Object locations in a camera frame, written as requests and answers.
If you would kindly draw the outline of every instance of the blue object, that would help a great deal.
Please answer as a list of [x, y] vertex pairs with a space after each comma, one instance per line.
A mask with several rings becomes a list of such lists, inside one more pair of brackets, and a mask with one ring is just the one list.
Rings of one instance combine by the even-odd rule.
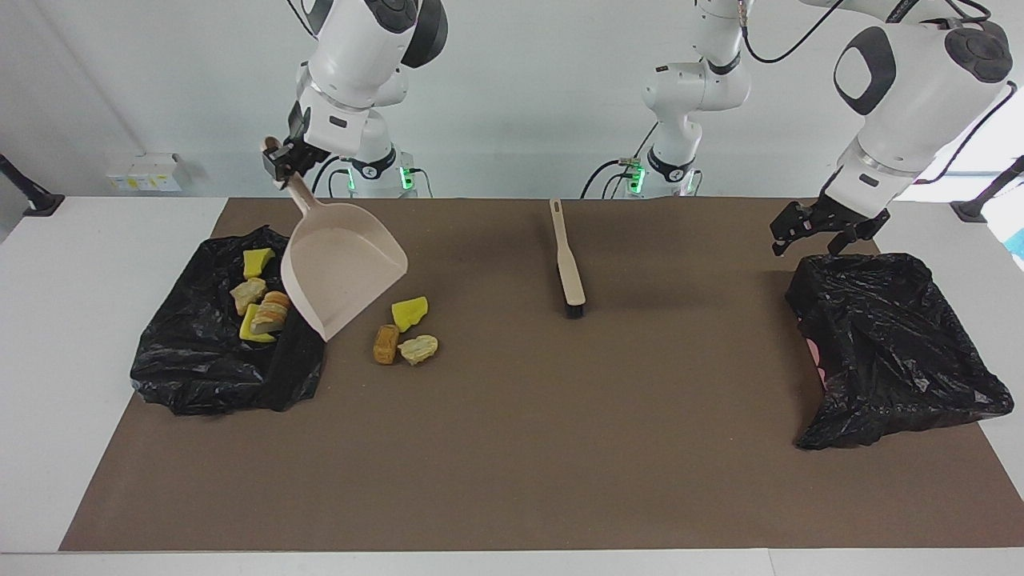
[[1010, 250], [1018, 257], [1024, 258], [1024, 230], [1018, 232], [1005, 243], [1007, 250]]

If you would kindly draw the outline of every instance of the dustpan handle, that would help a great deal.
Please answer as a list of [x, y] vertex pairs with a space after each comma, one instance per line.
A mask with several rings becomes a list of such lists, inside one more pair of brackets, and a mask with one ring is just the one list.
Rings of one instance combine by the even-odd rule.
[[322, 206], [319, 200], [313, 196], [313, 193], [309, 192], [309, 187], [306, 186], [306, 181], [302, 179], [299, 174], [292, 174], [288, 178], [288, 193], [292, 195], [292, 200], [295, 201], [296, 206], [302, 211], [302, 215], [305, 216], [310, 210], [314, 209], [316, 206]]

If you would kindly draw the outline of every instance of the white wall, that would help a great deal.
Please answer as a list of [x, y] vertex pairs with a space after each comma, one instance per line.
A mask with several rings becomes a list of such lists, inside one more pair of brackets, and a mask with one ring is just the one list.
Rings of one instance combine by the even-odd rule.
[[[986, 3], [1024, 46], [1024, 3]], [[651, 68], [695, 57], [688, 0], [445, 6], [445, 51], [411, 72], [409, 99], [384, 111], [441, 196], [578, 195], [597, 164], [632, 154], [653, 122], [639, 95]], [[762, 0], [753, 41], [778, 53], [821, 13]], [[838, 12], [788, 60], [752, 65], [745, 107], [700, 115], [701, 193], [816, 195], [861, 124], [835, 93], [833, 67], [874, 22]], [[193, 193], [276, 194], [257, 147], [284, 135], [295, 68], [312, 48], [284, 0], [5, 0], [0, 150], [51, 190], [109, 194], [105, 169], [134, 147], [105, 97], [145, 149], [182, 156]], [[984, 135], [979, 162], [990, 169], [1022, 153], [1007, 143], [1020, 141], [1011, 126], [1024, 124], [1022, 104]]]

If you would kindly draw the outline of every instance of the brush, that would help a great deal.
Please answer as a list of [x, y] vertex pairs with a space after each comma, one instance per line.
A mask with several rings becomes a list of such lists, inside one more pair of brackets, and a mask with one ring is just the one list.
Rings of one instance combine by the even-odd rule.
[[570, 319], [583, 318], [587, 296], [583, 292], [580, 269], [577, 268], [575, 257], [569, 248], [568, 235], [565, 233], [561, 200], [551, 201], [551, 219], [555, 223], [555, 241], [558, 243], [558, 276], [561, 278], [562, 292], [565, 295], [565, 316]]

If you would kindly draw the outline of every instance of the white table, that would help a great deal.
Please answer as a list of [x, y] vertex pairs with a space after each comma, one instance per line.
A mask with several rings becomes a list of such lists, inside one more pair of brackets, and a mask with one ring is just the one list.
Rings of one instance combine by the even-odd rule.
[[[1000, 550], [55, 553], [132, 393], [138, 334], [223, 199], [69, 198], [0, 244], [0, 574], [1020, 574]], [[989, 369], [1024, 398], [1024, 273], [945, 205], [896, 204], [884, 251], [925, 260]], [[1024, 490], [1024, 415], [982, 424]]]

